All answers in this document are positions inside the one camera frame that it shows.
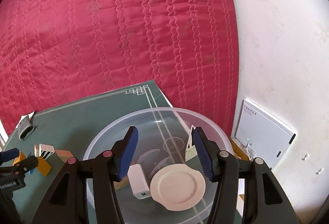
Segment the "tan wooden wedge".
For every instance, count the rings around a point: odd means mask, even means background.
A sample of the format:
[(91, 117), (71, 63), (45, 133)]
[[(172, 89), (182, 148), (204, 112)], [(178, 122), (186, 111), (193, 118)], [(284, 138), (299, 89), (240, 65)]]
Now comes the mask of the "tan wooden wedge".
[(66, 163), (68, 159), (73, 157), (73, 154), (69, 150), (56, 149), (55, 153), (64, 163)]

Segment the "white charger block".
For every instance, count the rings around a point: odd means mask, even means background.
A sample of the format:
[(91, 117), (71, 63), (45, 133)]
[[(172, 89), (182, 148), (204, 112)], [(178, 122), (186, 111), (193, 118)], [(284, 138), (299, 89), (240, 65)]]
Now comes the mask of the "white charger block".
[(128, 180), (133, 196), (139, 200), (151, 197), (146, 176), (140, 164), (134, 164), (129, 167)]

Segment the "white round plate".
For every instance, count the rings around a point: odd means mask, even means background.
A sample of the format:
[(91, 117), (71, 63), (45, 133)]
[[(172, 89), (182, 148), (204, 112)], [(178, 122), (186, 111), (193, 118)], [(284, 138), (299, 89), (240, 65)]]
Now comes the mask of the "white round plate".
[(169, 211), (185, 211), (196, 206), (204, 196), (206, 183), (201, 172), (185, 164), (172, 164), (152, 178), (150, 193)]

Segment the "white zebra-striped wedge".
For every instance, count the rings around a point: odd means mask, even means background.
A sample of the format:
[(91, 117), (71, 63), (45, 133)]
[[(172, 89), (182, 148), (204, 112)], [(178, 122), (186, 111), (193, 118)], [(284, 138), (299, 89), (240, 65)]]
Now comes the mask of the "white zebra-striped wedge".
[(187, 162), (197, 156), (197, 151), (196, 151), (195, 145), (192, 140), (192, 133), (193, 133), (194, 129), (195, 129), (195, 126), (192, 125), (190, 133), (189, 133), (189, 138), (188, 138), (187, 144), (186, 144), (185, 162)]

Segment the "orange striped wedge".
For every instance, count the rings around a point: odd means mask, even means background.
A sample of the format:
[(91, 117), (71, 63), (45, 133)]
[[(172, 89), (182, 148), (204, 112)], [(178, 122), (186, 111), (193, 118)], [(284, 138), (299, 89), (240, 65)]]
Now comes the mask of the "orange striped wedge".
[(22, 160), (25, 160), (26, 156), (23, 154), (22, 151), (19, 151), (18, 157), (16, 157), (13, 161), (13, 165), (15, 166), (17, 163), (21, 162)]

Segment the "orange black-striped wedge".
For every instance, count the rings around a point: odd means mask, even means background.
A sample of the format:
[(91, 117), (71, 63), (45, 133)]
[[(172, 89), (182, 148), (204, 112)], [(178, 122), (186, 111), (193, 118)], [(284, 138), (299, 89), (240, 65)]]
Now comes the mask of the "orange black-striped wedge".
[(38, 157), (38, 166), (36, 167), (37, 170), (42, 174), (44, 177), (47, 177), (49, 172), (51, 171), (51, 166), (44, 160), (42, 157)]

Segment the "green table mat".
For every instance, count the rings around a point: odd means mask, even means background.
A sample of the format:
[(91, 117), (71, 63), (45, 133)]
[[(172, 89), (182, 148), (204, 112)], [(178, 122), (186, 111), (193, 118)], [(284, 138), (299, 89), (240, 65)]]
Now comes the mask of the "green table mat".
[[(84, 160), (87, 147), (107, 125), (149, 108), (174, 108), (154, 81), (87, 97), (36, 113), (31, 121), (34, 131), (21, 141), (15, 130), (5, 150), (18, 148), (28, 156), (34, 153), (35, 144), (49, 144), (55, 149), (69, 150), (78, 160)], [(13, 193), (13, 202), (23, 223), (32, 223), (46, 191), (64, 165), (57, 154), (46, 161), (51, 166), (47, 177), (35, 170), (26, 175), (26, 187)]]

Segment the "white paper under glove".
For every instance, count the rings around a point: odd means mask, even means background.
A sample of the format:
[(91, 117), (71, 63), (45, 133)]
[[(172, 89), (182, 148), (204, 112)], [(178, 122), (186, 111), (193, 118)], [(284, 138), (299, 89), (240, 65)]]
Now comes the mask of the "white paper under glove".
[(31, 120), (31, 118), (34, 116), (35, 114), (35, 111), (29, 113), (29, 114), (26, 114), (26, 115), (22, 115), (20, 120), (18, 121), (17, 125), (16, 125), (16, 129), (18, 128), (18, 126), (20, 125), (20, 122), (22, 122), (22, 120), (24, 120), (25, 118), (28, 118), (28, 120)]

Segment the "pink quilted bedspread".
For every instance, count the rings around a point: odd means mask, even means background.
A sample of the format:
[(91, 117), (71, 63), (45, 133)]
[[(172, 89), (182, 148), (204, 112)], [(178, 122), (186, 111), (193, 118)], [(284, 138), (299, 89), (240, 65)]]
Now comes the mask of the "pink quilted bedspread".
[(233, 0), (2, 0), (1, 122), (154, 80), (173, 106), (233, 128)]

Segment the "white wall box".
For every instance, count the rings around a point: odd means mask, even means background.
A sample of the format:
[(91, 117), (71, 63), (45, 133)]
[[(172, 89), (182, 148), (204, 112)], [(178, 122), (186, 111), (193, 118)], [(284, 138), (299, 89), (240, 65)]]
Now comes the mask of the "white wall box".
[(244, 99), (235, 133), (249, 159), (262, 158), (273, 169), (283, 158), (297, 132), (270, 112)]

